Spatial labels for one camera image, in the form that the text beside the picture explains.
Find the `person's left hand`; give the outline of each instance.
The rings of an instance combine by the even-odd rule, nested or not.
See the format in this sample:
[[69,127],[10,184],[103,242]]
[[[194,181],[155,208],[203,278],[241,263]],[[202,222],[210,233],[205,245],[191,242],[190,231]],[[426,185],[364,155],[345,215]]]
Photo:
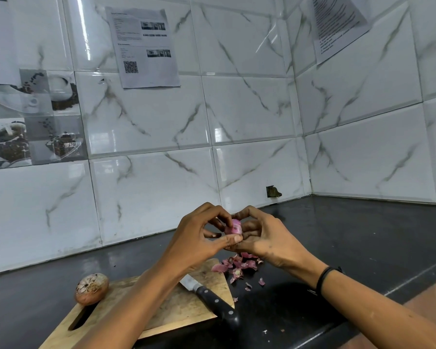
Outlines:
[[159,263],[176,270],[179,275],[185,275],[221,249],[242,241],[242,235],[236,234],[207,240],[205,237],[216,237],[216,234],[205,230],[204,226],[210,223],[219,230],[224,230],[225,226],[220,220],[228,227],[233,226],[231,215],[223,207],[209,202],[184,216]]

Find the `cutting board handle hole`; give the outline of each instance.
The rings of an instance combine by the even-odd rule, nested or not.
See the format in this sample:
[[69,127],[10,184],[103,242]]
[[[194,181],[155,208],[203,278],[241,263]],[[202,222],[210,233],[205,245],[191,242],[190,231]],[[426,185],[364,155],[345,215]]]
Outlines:
[[94,312],[95,308],[99,305],[99,303],[95,303],[93,305],[84,306],[76,319],[71,323],[68,328],[69,331],[74,331],[75,329],[81,328],[84,323],[87,321],[92,312]]

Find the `brown floor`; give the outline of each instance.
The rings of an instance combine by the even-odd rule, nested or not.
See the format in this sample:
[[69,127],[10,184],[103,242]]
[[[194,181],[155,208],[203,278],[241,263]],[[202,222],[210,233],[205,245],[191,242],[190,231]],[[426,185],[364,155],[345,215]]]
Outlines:
[[[410,300],[405,306],[436,323],[436,284]],[[376,349],[376,346],[363,334],[359,334],[339,349]]]

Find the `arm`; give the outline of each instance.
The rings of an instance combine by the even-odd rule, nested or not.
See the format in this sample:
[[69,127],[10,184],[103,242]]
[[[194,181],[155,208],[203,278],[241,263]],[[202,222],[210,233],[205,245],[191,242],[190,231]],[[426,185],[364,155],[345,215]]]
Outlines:
[[224,247],[242,240],[241,235],[217,235],[204,230],[209,222],[220,230],[232,226],[221,206],[206,203],[181,219],[160,260],[147,270],[129,293],[91,329],[73,349],[130,349],[145,326],[181,278]]
[[[315,288],[327,265],[308,252],[272,215],[249,206],[234,218],[249,216],[255,220],[242,224],[244,241],[231,250],[263,257]],[[326,276],[321,293],[380,349],[436,349],[434,323],[340,272],[331,271]]]

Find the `paper with qr code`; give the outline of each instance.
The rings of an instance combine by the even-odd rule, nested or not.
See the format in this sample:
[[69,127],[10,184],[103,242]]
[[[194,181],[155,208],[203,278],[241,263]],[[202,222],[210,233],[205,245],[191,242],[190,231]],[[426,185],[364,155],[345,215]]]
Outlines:
[[107,7],[123,88],[180,87],[165,10]]

